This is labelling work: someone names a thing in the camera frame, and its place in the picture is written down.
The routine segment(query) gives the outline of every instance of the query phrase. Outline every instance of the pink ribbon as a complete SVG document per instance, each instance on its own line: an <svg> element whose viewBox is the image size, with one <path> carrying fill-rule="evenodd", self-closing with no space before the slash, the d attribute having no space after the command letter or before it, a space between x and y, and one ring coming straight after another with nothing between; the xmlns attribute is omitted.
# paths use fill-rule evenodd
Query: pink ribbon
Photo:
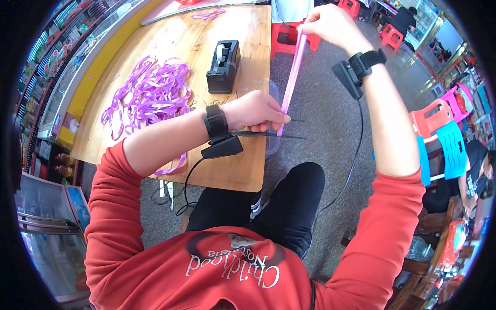
<svg viewBox="0 0 496 310"><path fill-rule="evenodd" d="M208 12L203 12L200 14L192 15L191 18L201 18L202 20L206 20L208 18L214 19L218 15L225 13L225 12L226 12L226 10L224 10L223 8L218 8L215 11L208 11Z"/></svg>
<svg viewBox="0 0 496 310"><path fill-rule="evenodd" d="M179 64L169 62L179 60ZM191 89L185 85L189 67L179 58L170 58L164 65L157 64L155 56L146 56L140 60L127 78L124 86L119 88L112 98L111 105L102 113L101 123L109 122L111 138L117 141L125 131L127 135L135 129L141 129L141 124L154 124L163 120L183 115L190 111L186 104L191 96ZM129 94L129 103L124 98ZM120 126L117 136L112 127L113 113L119 111ZM127 114L130 124L124 126L123 112ZM186 159L182 154L175 168L164 169L155 175L168 174L181 167Z"/></svg>
<svg viewBox="0 0 496 310"><path fill-rule="evenodd" d="M293 58L293 65L291 66L291 71L289 72L288 84L286 85L286 92L284 93L284 99L282 100L281 112L284 114L288 113L289 103L291 102L291 97L293 96L293 90L295 89L296 77L298 76L298 71L300 71L300 65L302 64L303 51L305 50L305 45L307 43L307 35L298 31L298 38L296 40L296 51L295 57ZM281 124L281 128L277 131L277 136L282 136L282 129L284 124Z"/></svg>

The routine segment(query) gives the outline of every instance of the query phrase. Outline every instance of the right hand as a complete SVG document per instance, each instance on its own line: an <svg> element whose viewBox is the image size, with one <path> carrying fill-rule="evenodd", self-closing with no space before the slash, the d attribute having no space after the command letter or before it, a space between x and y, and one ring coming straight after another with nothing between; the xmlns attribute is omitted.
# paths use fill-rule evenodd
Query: right hand
<svg viewBox="0 0 496 310"><path fill-rule="evenodd" d="M246 95L221 105L226 115L229 130L241 130L246 126L251 131L267 131L270 125L278 130L281 124L291 120L289 115L281 112L281 107L270 95L261 90L254 90Z"/></svg>
<svg viewBox="0 0 496 310"><path fill-rule="evenodd" d="M316 34L341 47L350 57L374 49L348 13L334 4L314 7L299 27L303 33Z"/></svg>

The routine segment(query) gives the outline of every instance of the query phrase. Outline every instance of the orange plastic chair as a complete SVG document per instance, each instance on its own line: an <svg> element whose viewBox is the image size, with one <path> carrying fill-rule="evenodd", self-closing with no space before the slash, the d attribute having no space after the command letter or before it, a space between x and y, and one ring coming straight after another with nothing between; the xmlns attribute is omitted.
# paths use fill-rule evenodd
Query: orange plastic chair
<svg viewBox="0 0 496 310"><path fill-rule="evenodd" d="M360 10L360 3L357 0L340 0L338 7L347 11L351 18L355 19L358 17L358 11Z"/></svg>
<svg viewBox="0 0 496 310"><path fill-rule="evenodd" d="M425 114L433 109L438 111L426 118ZM409 115L415 134L424 138L425 143L434 141L437 137L435 131L453 121L453 112L446 101L442 99L436 99L425 109L412 111Z"/></svg>
<svg viewBox="0 0 496 310"><path fill-rule="evenodd" d="M386 46L386 44L389 44L393 47L394 53L396 53L401 45L401 42L403 41L403 34L391 26L391 24L388 24L381 32L381 36L382 45Z"/></svg>
<svg viewBox="0 0 496 310"><path fill-rule="evenodd" d="M279 33L287 33L288 39L296 41L298 31L296 27L303 24L305 20L297 21L294 23L275 23L272 24L271 38L270 38L270 59L274 59L276 53L287 53L295 54L296 45L282 44L277 42L277 37ZM316 51L320 43L320 37L318 35L307 35L307 40L310 41L310 49Z"/></svg>

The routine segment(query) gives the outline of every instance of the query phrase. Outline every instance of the tape dispenser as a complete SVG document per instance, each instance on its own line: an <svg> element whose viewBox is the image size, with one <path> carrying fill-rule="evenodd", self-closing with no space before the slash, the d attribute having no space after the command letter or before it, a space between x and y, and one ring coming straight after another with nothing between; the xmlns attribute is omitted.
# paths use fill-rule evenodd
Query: tape dispenser
<svg viewBox="0 0 496 310"><path fill-rule="evenodd" d="M217 42L212 66L207 72L209 93L230 94L233 92L240 59L240 44L237 40Z"/></svg>

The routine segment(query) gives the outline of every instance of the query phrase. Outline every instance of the pink plastic chair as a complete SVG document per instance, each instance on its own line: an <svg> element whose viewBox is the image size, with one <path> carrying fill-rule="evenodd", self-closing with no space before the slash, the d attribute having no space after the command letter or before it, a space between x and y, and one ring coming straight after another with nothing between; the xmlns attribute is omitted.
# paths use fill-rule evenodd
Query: pink plastic chair
<svg viewBox="0 0 496 310"><path fill-rule="evenodd" d="M432 109L438 109L438 111L426 118L425 114ZM412 111L409 115L415 134L424 138L425 143L434 141L437 138L435 131L453 121L453 112L446 101L442 99L436 99L425 109Z"/></svg>
<svg viewBox="0 0 496 310"><path fill-rule="evenodd" d="M455 123L459 123L462 121L462 119L466 118L469 116L470 112L462 113L460 110L460 107L456 103L456 98L455 98L455 91L461 88L463 92L467 95L468 99L470 102L473 104L473 98L472 95L470 94L470 91L468 90L467 87L464 85L457 84L455 87L451 88L447 93L441 96L441 99L446 101L449 106L451 107L451 110L453 111L453 119Z"/></svg>

